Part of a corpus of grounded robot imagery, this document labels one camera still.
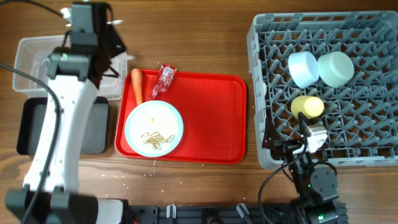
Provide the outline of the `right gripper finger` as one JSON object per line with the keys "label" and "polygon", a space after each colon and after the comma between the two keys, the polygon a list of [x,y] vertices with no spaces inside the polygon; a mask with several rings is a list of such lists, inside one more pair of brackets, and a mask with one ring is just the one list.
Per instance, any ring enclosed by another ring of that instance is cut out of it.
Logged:
{"label": "right gripper finger", "polygon": [[277,147],[277,142],[280,137],[274,127],[274,123],[270,118],[266,118],[265,127],[264,127],[264,136],[262,140],[262,148],[263,149],[272,149]]}
{"label": "right gripper finger", "polygon": [[309,137],[308,133],[308,118],[302,113],[298,113],[299,131],[302,138]]}

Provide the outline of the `yellow plastic cup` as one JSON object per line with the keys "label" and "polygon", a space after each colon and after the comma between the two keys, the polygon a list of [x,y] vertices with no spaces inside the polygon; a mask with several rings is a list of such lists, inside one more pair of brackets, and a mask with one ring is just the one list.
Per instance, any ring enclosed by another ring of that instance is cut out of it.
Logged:
{"label": "yellow plastic cup", "polygon": [[324,112],[324,102],[316,96],[298,96],[291,103],[291,113],[299,118],[302,112],[308,119],[316,118]]}

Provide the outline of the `orange carrot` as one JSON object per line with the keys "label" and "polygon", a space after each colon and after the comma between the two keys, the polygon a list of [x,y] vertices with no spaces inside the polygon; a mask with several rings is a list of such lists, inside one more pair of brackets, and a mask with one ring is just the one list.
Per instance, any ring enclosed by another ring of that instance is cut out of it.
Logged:
{"label": "orange carrot", "polygon": [[136,104],[140,105],[143,103],[142,98],[142,72],[138,68],[131,70],[131,80],[134,94],[136,97]]}

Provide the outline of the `light blue bowl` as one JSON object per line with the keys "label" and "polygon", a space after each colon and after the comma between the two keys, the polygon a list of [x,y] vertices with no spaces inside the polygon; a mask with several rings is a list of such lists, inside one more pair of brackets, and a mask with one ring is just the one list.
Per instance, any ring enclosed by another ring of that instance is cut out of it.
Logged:
{"label": "light blue bowl", "polygon": [[290,54],[288,69],[294,83],[299,88],[306,88],[319,79],[317,60],[312,53],[307,51]]}

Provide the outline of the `red snack wrapper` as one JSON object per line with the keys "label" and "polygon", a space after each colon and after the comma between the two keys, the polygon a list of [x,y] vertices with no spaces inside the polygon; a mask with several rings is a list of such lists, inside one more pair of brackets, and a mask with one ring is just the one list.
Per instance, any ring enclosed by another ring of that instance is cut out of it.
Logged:
{"label": "red snack wrapper", "polygon": [[152,100],[156,99],[159,93],[165,92],[169,88],[176,72],[177,69],[172,65],[167,63],[161,65],[157,81],[150,93],[150,98]]}

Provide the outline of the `mint green bowl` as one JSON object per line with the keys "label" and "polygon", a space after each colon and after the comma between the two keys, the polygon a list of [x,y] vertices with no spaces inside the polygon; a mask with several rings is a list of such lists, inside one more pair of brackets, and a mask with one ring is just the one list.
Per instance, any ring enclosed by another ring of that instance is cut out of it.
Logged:
{"label": "mint green bowl", "polygon": [[317,70],[323,82],[332,88],[345,85],[354,76],[351,59],[340,51],[322,55],[318,59]]}

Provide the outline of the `light blue plate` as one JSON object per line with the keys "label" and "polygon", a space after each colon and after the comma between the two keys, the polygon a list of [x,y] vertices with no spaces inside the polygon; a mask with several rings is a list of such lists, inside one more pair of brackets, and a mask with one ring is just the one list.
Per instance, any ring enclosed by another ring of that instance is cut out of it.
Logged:
{"label": "light blue plate", "polygon": [[124,134],[140,156],[161,157],[177,148],[183,137],[181,114],[171,104],[153,100],[135,107],[127,116]]}

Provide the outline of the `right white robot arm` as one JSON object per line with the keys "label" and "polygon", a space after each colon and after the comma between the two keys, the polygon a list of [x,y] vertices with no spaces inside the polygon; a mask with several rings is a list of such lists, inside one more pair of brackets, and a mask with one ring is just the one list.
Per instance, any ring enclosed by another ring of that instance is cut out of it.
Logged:
{"label": "right white robot arm", "polygon": [[290,202],[292,215],[298,223],[339,223],[341,215],[335,200],[339,197],[336,167],[327,161],[313,162],[311,150],[317,150],[327,137],[321,125],[311,125],[303,112],[298,113],[300,138],[282,141],[270,121],[264,133],[262,147],[280,149],[285,153],[285,164],[271,173],[258,193],[258,206],[262,221],[271,223],[262,204],[262,193],[276,174],[288,168],[298,198]]}

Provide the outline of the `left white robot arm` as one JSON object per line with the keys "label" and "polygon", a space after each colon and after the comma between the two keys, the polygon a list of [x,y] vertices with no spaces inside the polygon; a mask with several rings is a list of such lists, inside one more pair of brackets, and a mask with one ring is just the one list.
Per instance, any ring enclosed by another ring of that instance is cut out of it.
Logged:
{"label": "left white robot arm", "polygon": [[6,194],[21,223],[132,223],[126,199],[79,193],[78,163],[90,111],[112,59],[125,51],[106,2],[74,2],[59,16],[71,25],[48,56],[47,108],[22,188]]}

